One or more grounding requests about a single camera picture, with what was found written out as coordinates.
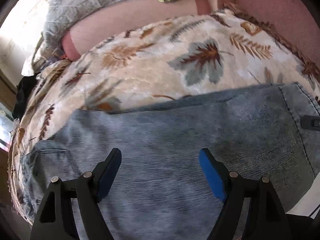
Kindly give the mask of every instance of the crumpled gray fabric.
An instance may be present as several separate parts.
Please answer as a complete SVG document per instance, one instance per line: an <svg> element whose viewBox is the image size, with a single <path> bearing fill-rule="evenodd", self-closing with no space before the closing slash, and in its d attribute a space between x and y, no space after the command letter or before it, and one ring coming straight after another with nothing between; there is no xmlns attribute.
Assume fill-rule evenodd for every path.
<svg viewBox="0 0 320 240"><path fill-rule="evenodd" d="M100 8L121 1L124 0L50 0L43 30L45 46L57 47L65 31L76 22Z"/></svg>
<svg viewBox="0 0 320 240"><path fill-rule="evenodd" d="M199 166L203 147L244 178L268 176L288 211L320 169L320 132L300 126L301 116L319 112L298 83L227 90L125 113L76 110L21 159L26 215L34 218L51 177L68 180L92 171L113 147L122 151L122 164L99 207L115 239L208 237L222 203ZM245 201L235 237L247 209ZM80 239L87 239L76 200L73 211Z"/></svg>

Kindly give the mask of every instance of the gray bedding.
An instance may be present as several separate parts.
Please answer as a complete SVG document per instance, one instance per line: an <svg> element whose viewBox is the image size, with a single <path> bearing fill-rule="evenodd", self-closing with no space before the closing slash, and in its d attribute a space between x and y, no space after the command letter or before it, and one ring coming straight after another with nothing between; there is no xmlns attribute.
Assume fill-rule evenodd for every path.
<svg viewBox="0 0 320 240"><path fill-rule="evenodd" d="M50 0L43 36L46 47L57 47L59 40L77 21L102 7L124 0Z"/></svg>
<svg viewBox="0 0 320 240"><path fill-rule="evenodd" d="M115 239L206 239L222 203L198 163L207 147L244 178L272 181L284 210L311 187L320 169L320 132L300 126L320 107L298 84L258 86L187 97L126 113L76 110L21 159L25 214L34 217L53 176L91 171L113 147L122 164L99 204ZM244 203L237 236L245 222ZM76 201L80 239L87 239Z"/></svg>

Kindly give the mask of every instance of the gray cloth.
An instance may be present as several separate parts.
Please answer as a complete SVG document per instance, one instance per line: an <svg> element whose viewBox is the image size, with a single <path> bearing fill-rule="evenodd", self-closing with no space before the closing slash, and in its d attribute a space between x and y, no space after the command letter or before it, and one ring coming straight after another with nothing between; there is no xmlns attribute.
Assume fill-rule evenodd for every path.
<svg viewBox="0 0 320 240"><path fill-rule="evenodd" d="M43 30L46 47L57 47L65 31L77 21L121 1L125 0L50 0Z"/></svg>
<svg viewBox="0 0 320 240"><path fill-rule="evenodd" d="M115 239L208 237L222 204L199 166L203 147L244 178L268 176L288 211L320 169L320 132L300 126L301 116L319 111L297 83L204 94L127 113L76 110L21 159L26 213L34 217L51 177L68 180L92 171L113 147L122 151L122 164L99 207ZM73 210L86 239L76 201Z"/></svg>

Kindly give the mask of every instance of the black cable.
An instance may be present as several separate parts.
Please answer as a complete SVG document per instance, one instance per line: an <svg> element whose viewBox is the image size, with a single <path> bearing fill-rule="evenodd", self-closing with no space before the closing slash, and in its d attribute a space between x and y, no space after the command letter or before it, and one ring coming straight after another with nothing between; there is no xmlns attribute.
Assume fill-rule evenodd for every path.
<svg viewBox="0 0 320 240"><path fill-rule="evenodd" d="M313 212L309 215L309 217L311 217L318 210L319 207L320 207L320 204L316 207L315 210L313 210Z"/></svg>

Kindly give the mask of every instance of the floor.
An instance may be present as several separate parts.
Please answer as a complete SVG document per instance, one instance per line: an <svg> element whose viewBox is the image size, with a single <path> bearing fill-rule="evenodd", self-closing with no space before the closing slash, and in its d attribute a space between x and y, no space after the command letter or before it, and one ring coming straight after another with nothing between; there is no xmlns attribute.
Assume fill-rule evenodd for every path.
<svg viewBox="0 0 320 240"><path fill-rule="evenodd" d="M0 69L13 85L22 76L46 19L49 0L19 0L0 28Z"/></svg>

